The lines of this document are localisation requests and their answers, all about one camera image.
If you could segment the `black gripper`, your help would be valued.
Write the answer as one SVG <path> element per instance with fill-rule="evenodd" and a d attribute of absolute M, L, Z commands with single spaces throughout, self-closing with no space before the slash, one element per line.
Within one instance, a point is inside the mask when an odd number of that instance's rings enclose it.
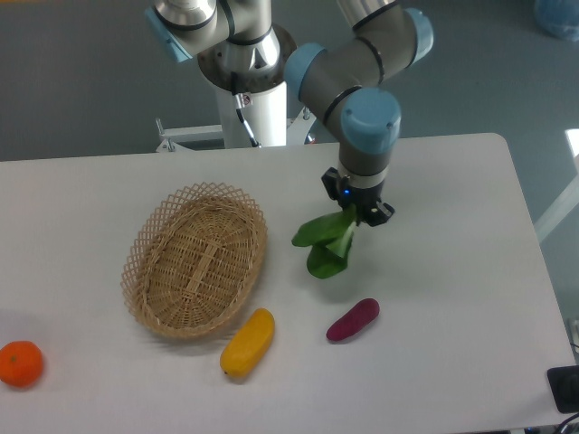
<path fill-rule="evenodd" d="M 360 221 L 370 227 L 385 224 L 394 215 L 394 207 L 381 200 L 384 182 L 371 187 L 356 187 L 351 176 L 341 176 L 335 167 L 329 167 L 321 181 L 331 200 L 338 202 L 343 209 L 354 205 Z"/>

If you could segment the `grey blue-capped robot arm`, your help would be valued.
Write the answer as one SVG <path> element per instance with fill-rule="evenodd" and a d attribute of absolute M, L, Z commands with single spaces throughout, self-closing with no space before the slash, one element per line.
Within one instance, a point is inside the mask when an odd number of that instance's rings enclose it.
<path fill-rule="evenodd" d="M 298 45 L 272 20 L 269 1 L 156 1 L 145 16 L 168 54 L 196 60 L 214 88 L 228 148 L 286 146 L 306 132 L 289 120 L 293 94 L 339 144 L 322 177 L 330 199 L 371 226 L 394 209 L 382 199 L 401 109 L 383 82 L 432 48 L 430 20 L 396 1 L 343 1 L 352 39 L 330 51 Z"/>

